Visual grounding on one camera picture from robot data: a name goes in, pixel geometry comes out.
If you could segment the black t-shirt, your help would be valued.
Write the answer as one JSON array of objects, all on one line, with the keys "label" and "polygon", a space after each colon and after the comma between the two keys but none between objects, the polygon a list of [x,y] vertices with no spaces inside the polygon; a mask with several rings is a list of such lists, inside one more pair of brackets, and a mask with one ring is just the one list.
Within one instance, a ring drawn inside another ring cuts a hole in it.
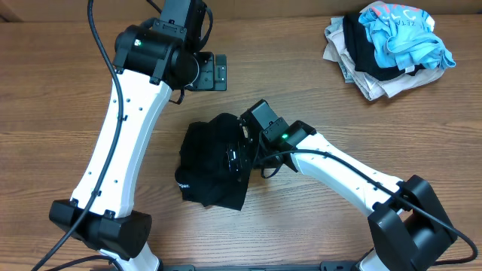
[{"label": "black t-shirt", "polygon": [[209,122],[194,122],[182,142],[175,180],[182,199],[205,207],[241,210],[249,176],[236,177],[226,166],[226,145],[234,139],[237,116],[222,113]]}]

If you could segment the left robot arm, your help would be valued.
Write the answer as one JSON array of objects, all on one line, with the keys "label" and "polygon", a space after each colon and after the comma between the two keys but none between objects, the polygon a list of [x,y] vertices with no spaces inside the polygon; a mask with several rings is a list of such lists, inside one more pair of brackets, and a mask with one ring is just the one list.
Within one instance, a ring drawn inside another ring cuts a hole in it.
[{"label": "left robot arm", "polygon": [[151,252],[151,216],[134,209],[139,169],[154,126],[174,90],[226,90],[227,58],[188,40],[185,28],[131,25],[119,34],[110,104],[86,172],[50,220],[119,270],[160,270]]}]

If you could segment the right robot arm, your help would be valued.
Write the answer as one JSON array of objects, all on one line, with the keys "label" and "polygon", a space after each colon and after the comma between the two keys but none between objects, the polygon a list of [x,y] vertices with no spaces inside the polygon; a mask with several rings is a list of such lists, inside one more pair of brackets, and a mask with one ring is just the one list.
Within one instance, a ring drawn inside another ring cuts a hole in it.
[{"label": "right robot arm", "polygon": [[387,175],[337,149],[302,121],[244,115],[243,153],[259,169],[286,165],[353,204],[368,219],[373,248],[359,260],[325,261],[322,270],[427,270],[457,240],[431,185]]}]

